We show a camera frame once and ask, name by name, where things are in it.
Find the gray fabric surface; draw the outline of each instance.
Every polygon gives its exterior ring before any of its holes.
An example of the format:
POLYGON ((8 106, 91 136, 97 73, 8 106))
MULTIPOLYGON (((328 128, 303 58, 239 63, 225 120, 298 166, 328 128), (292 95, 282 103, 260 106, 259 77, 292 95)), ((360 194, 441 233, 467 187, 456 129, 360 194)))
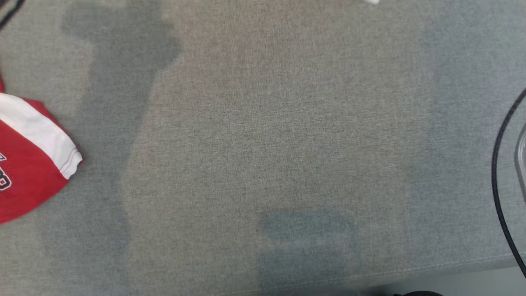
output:
MULTIPOLYGON (((525 14, 28 1, 0 34, 7 91, 43 101, 85 162, 0 225, 0 294, 286 294, 512 264, 490 159, 526 86, 525 14)), ((499 170, 520 250, 525 110, 499 170)))

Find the black cord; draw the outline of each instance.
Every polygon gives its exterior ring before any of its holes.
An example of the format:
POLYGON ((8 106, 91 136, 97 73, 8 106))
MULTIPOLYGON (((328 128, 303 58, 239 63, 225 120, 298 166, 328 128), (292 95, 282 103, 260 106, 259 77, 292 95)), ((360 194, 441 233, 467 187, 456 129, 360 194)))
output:
POLYGON ((502 232, 504 232, 504 236, 506 237, 508 245, 510 246, 510 250, 513 253, 513 256, 515 257, 515 260, 517 261, 517 264, 519 265, 522 274, 526 278, 526 265, 524 265, 524 261, 521 258, 521 254, 519 253, 519 251, 517 251, 517 247, 515 246, 510 231, 508 230, 508 225, 506 224, 506 220, 504 219, 504 214, 502 213, 502 208, 500 206, 499 190, 497 189, 497 158, 499 156, 500 143, 502 141, 502 137, 504 136, 504 131, 506 130, 508 123, 510 123, 511 116, 513 116, 515 110, 517 109, 517 107, 519 107, 519 104, 522 102, 525 96, 526 89, 523 90, 519 97, 515 100, 510 110, 506 114, 502 125, 500 126, 499 134, 497 135, 497 139, 495 140, 495 147, 493 148, 493 157, 491 158, 491 185, 493 188, 493 200, 495 201, 495 209, 497 210, 497 216, 499 216, 499 222, 500 226, 502 227, 502 232))
POLYGON ((7 14, 2 18, 0 21, 0 31, 4 28, 4 26, 9 22, 9 20, 13 17, 13 15, 18 12, 18 10, 22 7, 25 0, 18 0, 13 8, 11 8, 10 11, 7 12, 7 14))

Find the clear plastic object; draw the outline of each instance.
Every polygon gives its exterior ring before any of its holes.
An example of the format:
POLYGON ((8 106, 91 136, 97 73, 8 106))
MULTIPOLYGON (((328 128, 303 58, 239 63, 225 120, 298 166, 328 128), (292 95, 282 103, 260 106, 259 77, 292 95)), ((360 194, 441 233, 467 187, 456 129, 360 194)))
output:
POLYGON ((522 196, 526 200, 526 124, 522 127, 517 147, 515 148, 515 166, 521 183, 522 196))

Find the fabric seam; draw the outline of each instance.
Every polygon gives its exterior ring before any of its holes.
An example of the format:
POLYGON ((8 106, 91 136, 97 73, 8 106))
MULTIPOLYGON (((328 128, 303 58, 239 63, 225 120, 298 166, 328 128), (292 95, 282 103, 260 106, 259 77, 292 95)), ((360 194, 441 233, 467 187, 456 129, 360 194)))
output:
POLYGON ((75 149, 75 150, 76 150, 76 151, 71 155, 71 159, 68 161, 69 164, 68 164, 67 167, 64 169, 64 171, 61 172, 61 174, 64 174, 64 173, 69 169, 69 167, 73 164, 73 157, 74 157, 77 153, 79 153, 79 151, 78 151, 77 149, 75 149))
POLYGON ((60 171, 61 174, 62 174, 62 172, 63 172, 62 169, 64 168, 64 166, 72 161, 72 159, 73 159, 73 155, 75 155, 76 152, 78 152, 78 150, 77 150, 76 147, 73 148, 73 149, 71 149, 71 151, 69 152, 69 156, 68 156, 66 162, 65 162, 65 163, 60 167, 60 169, 59 169, 59 171, 60 171))
POLYGON ((316 283, 322 283, 322 282, 343 282, 346 280, 356 279, 356 278, 366 278, 366 277, 380 277, 386 275, 387 277, 393 277, 399 274, 404 273, 412 273, 416 271, 424 271, 424 270, 431 270, 435 268, 446 268, 446 267, 456 267, 461 265, 467 265, 471 263, 480 263, 480 262, 488 262, 488 261, 494 261, 498 260, 500 258, 505 257, 512 257, 511 253, 503 254, 503 255, 495 255, 495 256, 488 256, 488 257, 482 257, 482 258, 475 258, 475 259, 467 259, 467 260, 459 260, 459 261, 452 261, 447 263, 439 263, 434 265, 428 265, 423 267, 415 267, 415 268, 407 268, 407 269, 400 269, 400 270, 393 270, 393 271, 386 271, 386 272, 376 272, 376 273, 368 273, 368 274, 358 274, 358 275, 352 275, 350 277, 342 277, 342 278, 332 278, 332 279, 326 279, 326 280, 317 280, 307 283, 298 283, 298 284, 291 284, 291 285, 284 285, 284 286, 275 286, 271 288, 265 288, 265 289, 252 289, 252 290, 244 290, 244 291, 237 291, 237 292, 228 292, 228 293, 221 293, 221 294, 211 294, 210 296, 225 296, 225 295, 233 295, 233 294, 241 294, 245 293, 244 295, 253 295, 257 293, 268 293, 271 291, 282 291, 282 290, 292 290, 292 289, 298 289, 298 288, 305 288, 310 285, 316 284, 316 283))

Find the white stitching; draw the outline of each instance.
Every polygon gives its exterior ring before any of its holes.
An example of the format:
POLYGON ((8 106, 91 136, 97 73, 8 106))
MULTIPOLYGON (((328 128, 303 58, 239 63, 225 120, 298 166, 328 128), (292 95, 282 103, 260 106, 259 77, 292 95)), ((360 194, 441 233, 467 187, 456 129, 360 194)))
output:
POLYGON ((449 267, 455 267, 455 266, 464 265, 466 262, 472 262, 472 261, 477 261, 477 262, 494 261, 494 260, 497 260, 497 258, 504 258, 504 257, 509 257, 509 256, 512 256, 512 254, 510 253, 510 254, 495 255, 495 256, 475 258, 475 259, 452 261, 452 262, 448 262, 448 263, 440 263, 440 264, 429 265, 429 266, 424 266, 424 267, 407 268, 407 269, 385 271, 385 272, 376 272, 376 273, 369 273, 369 274, 359 274, 359 275, 352 275, 350 277, 333 278, 333 279, 328 279, 328 280, 318 280, 318 281, 312 281, 312 282, 308 282, 308 283, 291 284, 291 285, 284 285, 284 286, 275 286, 275 287, 266 288, 266 289, 252 289, 252 290, 245 290, 245 291, 238 291, 238 292, 212 294, 210 296, 224 296, 224 295, 241 294, 241 293, 247 293, 245 295, 251 295, 251 294, 257 294, 257 293, 266 293, 266 292, 269 292, 270 290, 297 289, 297 288, 307 287, 309 285, 312 285, 314 283, 319 283, 319 282, 344 281, 344 280, 347 280, 347 279, 365 278, 365 277, 377 277, 377 276, 386 275, 386 274, 388 274, 388 277, 393 277, 393 276, 396 276, 396 275, 399 275, 399 274, 403 274, 403 273, 415 272, 417 270, 419 270, 419 271, 421 271, 421 270, 430 270, 430 269, 434 269, 436 267, 441 267, 441 266, 444 266, 444 265, 449 265, 449 267))
POLYGON ((75 155, 75 153, 73 153, 75 150, 77 150, 78 152, 78 149, 77 147, 73 148, 70 152, 69 152, 69 156, 67 157, 67 160, 66 162, 60 167, 60 169, 58 170, 61 174, 63 173, 62 169, 64 168, 64 165, 66 165, 70 160, 73 160, 73 155, 75 155))

